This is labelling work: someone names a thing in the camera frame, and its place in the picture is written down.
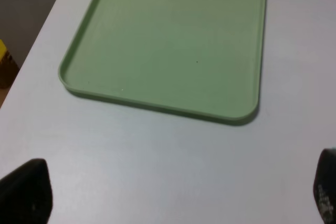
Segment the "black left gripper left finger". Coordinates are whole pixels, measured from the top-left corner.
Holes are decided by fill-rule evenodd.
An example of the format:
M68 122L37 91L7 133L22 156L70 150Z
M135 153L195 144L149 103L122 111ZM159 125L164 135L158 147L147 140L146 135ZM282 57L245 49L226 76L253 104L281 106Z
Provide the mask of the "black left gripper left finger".
M45 159L31 159L1 179L1 223L47 223L52 207Z

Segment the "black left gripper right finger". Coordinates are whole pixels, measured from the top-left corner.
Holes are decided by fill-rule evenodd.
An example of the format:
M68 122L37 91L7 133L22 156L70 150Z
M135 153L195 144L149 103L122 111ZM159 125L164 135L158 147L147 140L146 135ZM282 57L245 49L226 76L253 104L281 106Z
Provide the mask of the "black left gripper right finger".
M324 223L335 223L335 148L325 148L319 157L313 195Z

